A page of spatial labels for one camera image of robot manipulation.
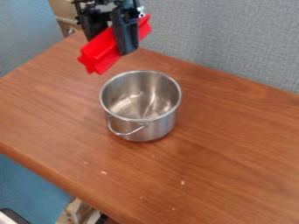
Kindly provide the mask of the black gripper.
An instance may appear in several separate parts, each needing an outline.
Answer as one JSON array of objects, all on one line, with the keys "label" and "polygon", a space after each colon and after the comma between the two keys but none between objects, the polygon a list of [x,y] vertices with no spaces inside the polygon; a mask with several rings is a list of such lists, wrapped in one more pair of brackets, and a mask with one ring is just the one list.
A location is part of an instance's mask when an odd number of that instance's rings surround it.
[{"label": "black gripper", "polygon": [[118,54],[124,56],[136,50],[137,18],[145,15],[140,0],[70,0],[70,3],[86,40],[92,40],[108,28],[108,21],[112,20]]}]

